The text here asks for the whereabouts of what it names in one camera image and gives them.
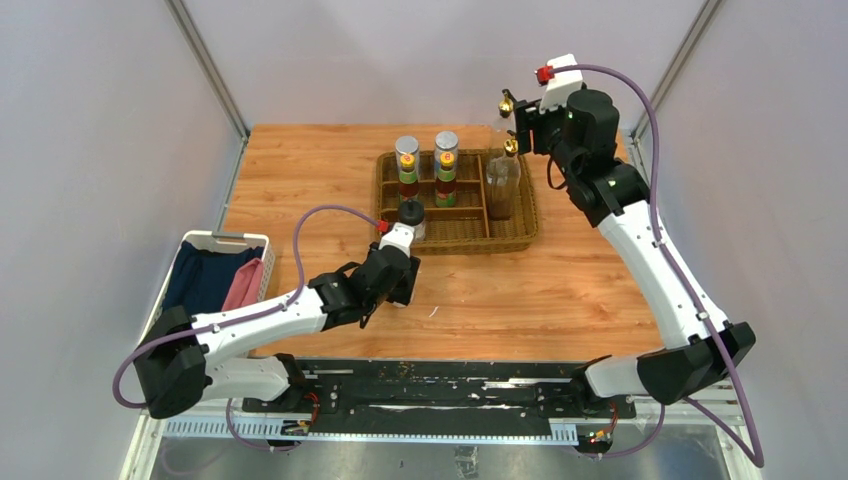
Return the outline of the sauce bottle yellow cap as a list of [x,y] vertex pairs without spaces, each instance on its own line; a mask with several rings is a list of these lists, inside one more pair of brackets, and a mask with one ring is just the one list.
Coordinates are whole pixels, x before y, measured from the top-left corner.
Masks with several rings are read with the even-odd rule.
[[416,200],[420,191],[418,160],[413,154],[398,157],[398,194],[401,201]]
[[450,208],[456,204],[456,155],[442,152],[436,161],[435,204],[439,208]]

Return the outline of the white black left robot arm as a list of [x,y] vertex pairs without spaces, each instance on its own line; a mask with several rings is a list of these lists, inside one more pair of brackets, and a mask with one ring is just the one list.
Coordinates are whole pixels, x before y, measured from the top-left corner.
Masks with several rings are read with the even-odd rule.
[[382,304],[411,302],[420,265],[396,247],[371,245],[363,263],[321,274],[300,292],[228,312],[163,311],[132,361],[144,409],[166,419],[203,401],[247,398],[270,401],[283,413],[298,411],[307,389],[291,356],[249,358],[247,352],[348,324],[365,327]]

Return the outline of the clear oil bottle gold spout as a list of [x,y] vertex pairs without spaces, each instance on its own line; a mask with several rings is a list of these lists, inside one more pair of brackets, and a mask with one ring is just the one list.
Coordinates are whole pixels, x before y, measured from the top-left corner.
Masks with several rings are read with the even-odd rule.
[[504,142],[514,135],[514,97],[508,89],[502,90],[497,114],[490,122],[490,149],[503,149]]

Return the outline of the black-lid spice jar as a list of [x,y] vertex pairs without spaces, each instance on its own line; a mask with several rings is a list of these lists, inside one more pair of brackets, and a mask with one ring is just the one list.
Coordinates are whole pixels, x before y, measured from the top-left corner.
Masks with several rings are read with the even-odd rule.
[[398,222],[413,228],[414,243],[426,237],[426,215],[424,206],[417,199],[403,200],[397,210]]

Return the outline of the oil bottle with brown residue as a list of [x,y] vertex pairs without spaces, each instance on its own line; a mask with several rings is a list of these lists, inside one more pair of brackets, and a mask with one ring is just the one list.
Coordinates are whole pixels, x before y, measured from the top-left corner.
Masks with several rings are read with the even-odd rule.
[[487,211],[493,220],[506,220],[512,214],[521,176],[517,153],[518,142],[512,136],[490,150],[485,166],[484,192]]

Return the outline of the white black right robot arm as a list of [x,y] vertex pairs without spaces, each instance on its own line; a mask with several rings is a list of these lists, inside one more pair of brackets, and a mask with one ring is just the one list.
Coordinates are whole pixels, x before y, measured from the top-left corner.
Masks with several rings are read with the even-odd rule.
[[663,342],[655,351],[581,366],[570,392],[575,411],[596,417],[618,395],[670,405],[721,380],[737,381],[756,336],[748,323],[728,320],[652,217],[646,182],[616,155],[619,112],[610,96],[581,88],[555,107],[518,100],[512,115],[518,153],[546,155],[563,174],[571,202],[635,279]]

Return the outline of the silver-lid shaker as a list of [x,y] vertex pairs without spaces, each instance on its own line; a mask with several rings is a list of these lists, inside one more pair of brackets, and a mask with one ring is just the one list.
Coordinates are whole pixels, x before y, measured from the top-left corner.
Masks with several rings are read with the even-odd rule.
[[411,135],[399,137],[394,144],[396,163],[399,167],[417,167],[420,162],[420,145],[418,140]]
[[455,163],[458,156],[459,138],[450,130],[439,132],[434,139],[434,165],[438,169],[444,158]]

